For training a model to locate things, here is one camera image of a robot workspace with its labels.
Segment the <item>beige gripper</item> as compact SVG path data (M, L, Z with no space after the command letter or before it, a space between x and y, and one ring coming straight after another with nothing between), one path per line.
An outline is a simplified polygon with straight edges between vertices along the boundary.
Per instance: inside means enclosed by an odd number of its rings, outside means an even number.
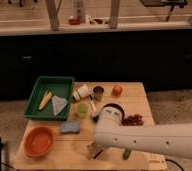
M88 149L88 152L89 152L89 155L88 155L88 158L89 159L93 159L93 156L98 153L100 150L103 150L106 151L108 149L107 146L103 146L101 144L98 144L98 143L95 143L95 142L92 142L91 144L89 144L87 146L87 149Z

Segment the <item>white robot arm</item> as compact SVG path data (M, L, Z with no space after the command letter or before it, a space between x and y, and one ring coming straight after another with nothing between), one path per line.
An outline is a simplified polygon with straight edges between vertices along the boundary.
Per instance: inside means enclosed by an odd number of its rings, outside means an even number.
M192 123L123 126L124 110L115 103L104 105L93 130L100 148L131 149L192 159Z

